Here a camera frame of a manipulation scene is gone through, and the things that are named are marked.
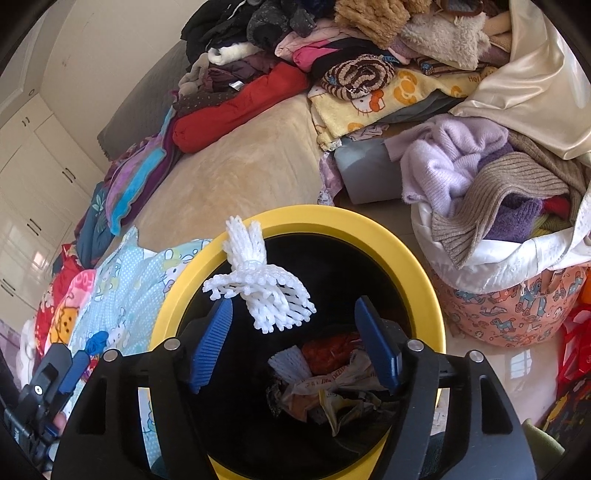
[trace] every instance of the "beige bed sheet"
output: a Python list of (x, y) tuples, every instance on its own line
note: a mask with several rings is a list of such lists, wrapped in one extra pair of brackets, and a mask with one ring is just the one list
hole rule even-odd
[[(309, 101), (301, 94), (185, 155), (135, 219), (140, 246), (158, 252), (218, 236), (230, 215), (245, 219), (316, 203), (322, 155), (316, 136)], [(103, 258), (119, 241), (113, 240)]]

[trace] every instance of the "white foam fruit net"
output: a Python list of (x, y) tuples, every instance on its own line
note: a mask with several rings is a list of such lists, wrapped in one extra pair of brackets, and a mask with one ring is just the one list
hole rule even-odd
[(226, 231), (229, 240), (222, 243), (222, 248), (232, 272), (206, 280), (203, 291), (211, 291), (212, 300), (240, 295), (255, 319), (255, 328), (263, 333), (272, 332), (274, 327), (283, 331), (309, 322), (310, 315), (316, 312), (310, 294), (296, 276), (267, 264), (261, 224), (253, 221), (247, 229), (239, 216), (230, 217)]

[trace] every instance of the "yellow blanket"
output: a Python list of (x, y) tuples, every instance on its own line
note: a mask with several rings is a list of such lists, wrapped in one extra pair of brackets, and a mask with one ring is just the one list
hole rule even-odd
[(456, 98), (467, 97), (496, 70), (486, 67), (481, 72), (426, 76), (413, 70), (399, 69), (386, 88), (374, 90), (370, 95), (355, 100), (341, 100), (314, 86), (308, 98), (312, 101), (312, 120), (318, 133), (318, 143), (323, 150), (334, 150), (339, 137), (420, 102), (435, 90)]

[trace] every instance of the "red plastic bag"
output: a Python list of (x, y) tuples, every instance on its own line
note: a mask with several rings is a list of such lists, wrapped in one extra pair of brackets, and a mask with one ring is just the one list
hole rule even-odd
[(558, 392), (591, 371), (591, 305), (574, 308), (562, 325), (558, 360)]
[(358, 332), (340, 333), (304, 344), (304, 354), (314, 375), (327, 375), (349, 363), (351, 352), (361, 345)]

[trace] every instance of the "pile of clothes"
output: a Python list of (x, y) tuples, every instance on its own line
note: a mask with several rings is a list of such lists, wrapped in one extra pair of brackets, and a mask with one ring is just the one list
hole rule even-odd
[(311, 83), (318, 142), (330, 151), (407, 108), (412, 117), (455, 106), (509, 62), (511, 18), (494, 0), (208, 0), (181, 38), (191, 66), (173, 141), (183, 152)]
[(481, 240), (523, 243), (574, 226), (587, 181), (579, 162), (486, 118), (448, 113), (384, 141), (402, 198), (433, 211), (433, 240), (457, 268)]

